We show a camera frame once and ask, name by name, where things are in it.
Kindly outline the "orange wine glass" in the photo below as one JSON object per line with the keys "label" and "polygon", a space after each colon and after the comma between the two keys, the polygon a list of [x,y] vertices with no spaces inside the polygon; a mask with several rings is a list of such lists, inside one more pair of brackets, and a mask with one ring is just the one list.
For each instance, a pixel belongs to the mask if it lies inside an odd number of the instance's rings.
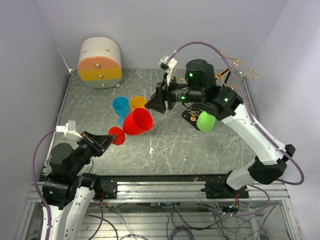
{"label": "orange wine glass", "polygon": [[143,96],[134,96],[129,101],[129,106],[131,111],[133,112],[137,108],[145,108],[145,104],[147,100]]}

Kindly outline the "red wine glass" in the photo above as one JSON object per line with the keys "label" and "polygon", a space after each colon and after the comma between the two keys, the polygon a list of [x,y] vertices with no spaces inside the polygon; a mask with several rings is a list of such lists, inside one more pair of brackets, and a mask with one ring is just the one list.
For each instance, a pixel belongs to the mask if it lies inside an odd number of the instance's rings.
{"label": "red wine glass", "polygon": [[115,137],[113,144],[122,145],[126,140],[126,135],[138,136],[153,127],[153,118],[151,114],[144,108],[136,108],[123,121],[122,128],[111,127],[108,131],[109,135]]}

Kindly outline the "blue wine glass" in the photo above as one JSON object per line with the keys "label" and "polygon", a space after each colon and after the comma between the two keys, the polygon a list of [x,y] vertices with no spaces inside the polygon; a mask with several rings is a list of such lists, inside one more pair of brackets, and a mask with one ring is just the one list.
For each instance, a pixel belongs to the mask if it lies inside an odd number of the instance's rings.
{"label": "blue wine glass", "polygon": [[118,123],[122,127],[125,118],[131,113],[129,99],[125,96],[116,97],[112,102],[115,114],[119,116]]}

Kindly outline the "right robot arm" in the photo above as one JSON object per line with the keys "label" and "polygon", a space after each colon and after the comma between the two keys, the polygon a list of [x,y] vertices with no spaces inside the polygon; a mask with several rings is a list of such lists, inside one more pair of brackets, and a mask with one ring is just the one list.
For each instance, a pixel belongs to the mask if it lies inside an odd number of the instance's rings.
{"label": "right robot arm", "polygon": [[192,103],[216,120],[235,131],[255,152],[255,158],[247,165],[228,173],[220,186],[221,194],[233,197],[240,188],[253,182],[269,185],[284,174],[286,162],[296,149],[291,144],[276,140],[251,115],[244,100],[231,87],[216,84],[214,67],[203,59],[186,64],[186,83],[178,83],[174,76],[175,59],[164,58],[159,66],[165,71],[163,80],[156,84],[155,93],[145,107],[164,114],[175,103]]}

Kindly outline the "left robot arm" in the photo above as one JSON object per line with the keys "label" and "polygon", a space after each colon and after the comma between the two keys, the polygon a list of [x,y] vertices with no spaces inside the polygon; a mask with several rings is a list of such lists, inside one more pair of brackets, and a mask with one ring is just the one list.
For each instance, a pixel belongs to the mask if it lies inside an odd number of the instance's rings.
{"label": "left robot arm", "polygon": [[51,172],[42,186],[43,240],[75,240],[87,209],[102,193],[101,177],[79,174],[93,157],[102,156],[116,136],[75,133],[69,143],[59,143],[50,152]]}

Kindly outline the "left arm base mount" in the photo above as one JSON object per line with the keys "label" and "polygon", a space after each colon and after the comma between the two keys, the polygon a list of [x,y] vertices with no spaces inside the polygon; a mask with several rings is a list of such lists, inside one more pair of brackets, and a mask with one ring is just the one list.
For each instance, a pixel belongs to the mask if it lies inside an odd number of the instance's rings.
{"label": "left arm base mount", "polygon": [[83,173],[78,179],[78,187],[85,187],[94,191],[94,200],[115,200],[118,184],[115,180],[93,173]]}

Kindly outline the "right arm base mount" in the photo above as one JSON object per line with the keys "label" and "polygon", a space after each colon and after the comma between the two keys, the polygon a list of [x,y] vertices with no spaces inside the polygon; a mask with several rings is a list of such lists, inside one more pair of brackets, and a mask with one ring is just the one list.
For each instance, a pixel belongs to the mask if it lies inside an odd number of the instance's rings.
{"label": "right arm base mount", "polygon": [[243,186],[239,190],[234,190],[226,183],[226,174],[212,174],[205,180],[204,188],[200,191],[205,193],[207,199],[240,199],[249,198],[246,190],[247,186]]}

